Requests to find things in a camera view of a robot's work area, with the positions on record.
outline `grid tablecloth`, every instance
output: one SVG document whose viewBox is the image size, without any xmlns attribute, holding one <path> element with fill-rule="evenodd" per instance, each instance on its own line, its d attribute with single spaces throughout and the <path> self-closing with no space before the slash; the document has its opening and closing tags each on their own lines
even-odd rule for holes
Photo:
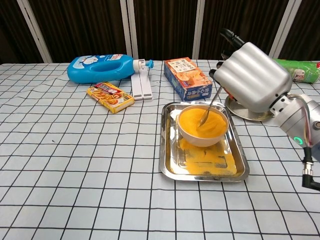
<svg viewBox="0 0 320 240">
<path fill-rule="evenodd" d="M 217 63 L 195 62 L 206 75 Z M 0 65 L 0 239 L 320 239 L 320 194 L 301 187 L 303 151 L 272 119 L 232 117 L 245 181 L 174 181 L 158 167 L 161 110 L 180 101 L 163 62 L 149 71 L 153 100 L 116 114 L 69 81 L 67 66 Z M 131 92 L 128 79 L 112 83 Z M 320 83 L 291 92 L 320 102 Z M 319 163 L 314 172 L 320 181 Z"/>
</svg>

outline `curtain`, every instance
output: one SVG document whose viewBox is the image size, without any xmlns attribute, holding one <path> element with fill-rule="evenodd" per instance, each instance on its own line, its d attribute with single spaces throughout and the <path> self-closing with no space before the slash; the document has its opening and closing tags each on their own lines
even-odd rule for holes
<svg viewBox="0 0 320 240">
<path fill-rule="evenodd" d="M 288 0 L 207 0 L 203 14 L 199 59 L 221 59 L 234 50 L 220 35 L 227 28 L 269 54 Z"/>
<path fill-rule="evenodd" d="M 197 3 L 197 0 L 134 0 L 139 58 L 191 58 Z"/>
<path fill-rule="evenodd" d="M 16 0 L 0 0 L 0 64 L 43 63 Z"/>
<path fill-rule="evenodd" d="M 320 1 L 303 0 L 281 50 L 280 59 L 320 60 Z"/>
<path fill-rule="evenodd" d="M 127 52 L 119 0 L 29 0 L 29 3 L 53 62 Z"/>
</svg>

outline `stainless steel tray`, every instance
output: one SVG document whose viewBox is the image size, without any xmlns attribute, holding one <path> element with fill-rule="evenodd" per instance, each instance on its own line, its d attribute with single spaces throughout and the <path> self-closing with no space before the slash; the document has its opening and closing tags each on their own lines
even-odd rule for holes
<svg viewBox="0 0 320 240">
<path fill-rule="evenodd" d="M 184 108 L 190 105 L 209 104 L 209 102 L 201 101 L 193 101 L 191 103 L 173 102 L 163 107 L 161 115 L 159 168 L 167 177 L 185 181 L 240 182 L 249 175 L 249 165 L 231 115 L 228 109 L 219 102 L 214 102 L 213 106 L 222 111 L 229 121 L 229 129 L 220 142 L 221 146 L 223 145 L 224 153 L 232 154 L 236 172 L 232 175 L 217 175 L 207 172 L 190 174 L 183 169 L 183 162 L 186 157 L 184 151 L 179 146 L 179 141 L 182 139 L 182 136 L 178 131 L 177 116 Z"/>
</svg>

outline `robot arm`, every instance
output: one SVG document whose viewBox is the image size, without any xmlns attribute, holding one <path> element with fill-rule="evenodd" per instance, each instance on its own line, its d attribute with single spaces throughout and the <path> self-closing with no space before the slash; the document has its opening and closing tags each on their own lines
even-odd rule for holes
<svg viewBox="0 0 320 240">
<path fill-rule="evenodd" d="M 277 125 L 304 149 L 302 186 L 320 191 L 312 177 L 312 156 L 320 162 L 320 105 L 291 94 L 290 74 L 254 44 L 227 29 L 221 34 L 237 50 L 212 74 L 214 80 L 247 109 L 274 114 Z"/>
</svg>

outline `spilled orange powder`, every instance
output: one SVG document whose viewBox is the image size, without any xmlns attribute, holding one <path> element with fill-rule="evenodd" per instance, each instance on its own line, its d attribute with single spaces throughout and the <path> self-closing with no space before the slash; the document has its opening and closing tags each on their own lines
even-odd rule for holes
<svg viewBox="0 0 320 240">
<path fill-rule="evenodd" d="M 235 159 L 224 141 L 208 147 L 193 146 L 184 138 L 179 141 L 189 174 L 232 176 L 237 173 Z"/>
<path fill-rule="evenodd" d="M 184 111 L 179 117 L 181 128 L 188 134 L 203 139 L 215 138 L 223 134 L 227 124 L 219 114 L 212 111 L 209 111 L 206 122 L 198 127 L 205 111 L 202 108 Z"/>
</svg>

